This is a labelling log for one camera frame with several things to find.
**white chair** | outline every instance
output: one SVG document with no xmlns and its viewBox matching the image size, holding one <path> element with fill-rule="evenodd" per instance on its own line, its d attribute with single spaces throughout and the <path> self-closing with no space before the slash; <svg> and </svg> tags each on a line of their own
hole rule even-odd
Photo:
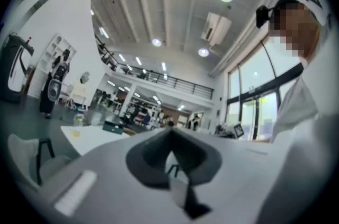
<svg viewBox="0 0 339 224">
<path fill-rule="evenodd" d="M 11 158 L 16 166 L 16 170 L 19 171 L 21 176 L 23 176 L 24 181 L 26 181 L 34 189 L 38 189 L 39 185 L 46 182 L 49 178 L 71 162 L 71 159 L 63 155 L 55 157 L 49 138 L 22 140 L 16 135 L 11 134 L 8 137 L 7 144 Z M 41 149 L 43 144 L 48 146 L 48 150 L 52 158 L 47 160 L 41 166 Z M 32 179 L 29 168 L 30 161 L 35 157 L 38 183 Z"/>
</svg>

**metal railing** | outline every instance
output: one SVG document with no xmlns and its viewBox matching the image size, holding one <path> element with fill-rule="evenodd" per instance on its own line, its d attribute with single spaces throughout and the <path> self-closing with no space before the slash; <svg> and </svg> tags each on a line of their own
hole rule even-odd
<svg viewBox="0 0 339 224">
<path fill-rule="evenodd" d="M 147 80 L 156 84 L 161 84 L 170 88 L 175 88 L 179 91 L 190 93 L 202 98 L 212 99 L 214 89 L 201 86 L 192 82 L 181 80 L 163 73 L 156 73 L 152 70 L 145 70 L 138 67 L 127 66 L 119 64 L 114 69 L 117 73 L 123 73 L 126 75 L 132 75 L 134 77 Z"/>
<path fill-rule="evenodd" d="M 146 70 L 138 67 L 127 66 L 119 63 L 112 55 L 111 52 L 103 45 L 100 39 L 95 35 L 97 39 L 97 48 L 101 57 L 101 60 L 109 65 L 112 71 L 117 73 L 123 73 L 126 75 L 132 75 L 134 77 L 148 80 L 150 82 L 161 84 L 170 88 L 175 88 L 179 91 L 187 92 L 202 98 L 212 99 L 213 88 L 201 86 L 192 82 L 181 80 L 172 76 L 165 76 L 161 73 L 156 73 L 152 70 Z"/>
</svg>

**floor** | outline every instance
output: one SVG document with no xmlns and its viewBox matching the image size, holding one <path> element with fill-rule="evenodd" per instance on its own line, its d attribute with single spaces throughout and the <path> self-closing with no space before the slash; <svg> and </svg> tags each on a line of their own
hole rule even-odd
<svg viewBox="0 0 339 224">
<path fill-rule="evenodd" d="M 38 99 L 31 97 L 23 98 L 20 104 L 0 101 L 2 152 L 7 149 L 7 137 L 14 133 L 21 139 L 50 138 L 56 155 L 66 155 L 71 159 L 79 157 L 60 129 L 60 126 L 73 125 L 76 112 L 56 105 L 52 118 L 48 120 L 39 112 L 39 103 Z M 86 113 L 85 124 L 103 124 L 105 120 L 111 120 L 113 116 L 104 107 L 96 106 Z M 137 133 L 145 131 L 144 128 L 136 125 L 130 128 Z M 48 158 L 48 150 L 43 148 L 42 161 Z"/>
</svg>

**display rack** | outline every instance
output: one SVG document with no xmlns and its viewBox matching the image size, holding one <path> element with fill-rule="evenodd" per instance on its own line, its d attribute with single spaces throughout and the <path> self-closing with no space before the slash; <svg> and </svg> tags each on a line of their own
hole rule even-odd
<svg viewBox="0 0 339 224">
<path fill-rule="evenodd" d="M 52 63 L 58 56 L 61 56 L 66 49 L 70 51 L 69 60 L 71 60 L 76 54 L 76 49 L 64 37 L 59 34 L 55 35 L 40 57 L 28 89 L 29 96 L 40 98 L 48 73 L 52 68 Z"/>
</svg>

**pillar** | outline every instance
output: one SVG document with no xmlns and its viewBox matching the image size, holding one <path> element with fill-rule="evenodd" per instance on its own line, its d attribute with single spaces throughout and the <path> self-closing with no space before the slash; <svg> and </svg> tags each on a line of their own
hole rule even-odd
<svg viewBox="0 0 339 224">
<path fill-rule="evenodd" d="M 127 93 L 127 96 L 125 98 L 125 101 L 124 103 L 122 104 L 122 107 L 120 109 L 120 113 L 119 113 L 119 116 L 122 117 L 125 115 L 126 113 L 126 110 L 127 110 L 127 107 L 134 95 L 134 91 L 136 90 L 137 88 L 137 85 L 136 84 L 132 84 L 131 87 L 130 87 L 130 91 Z"/>
</svg>

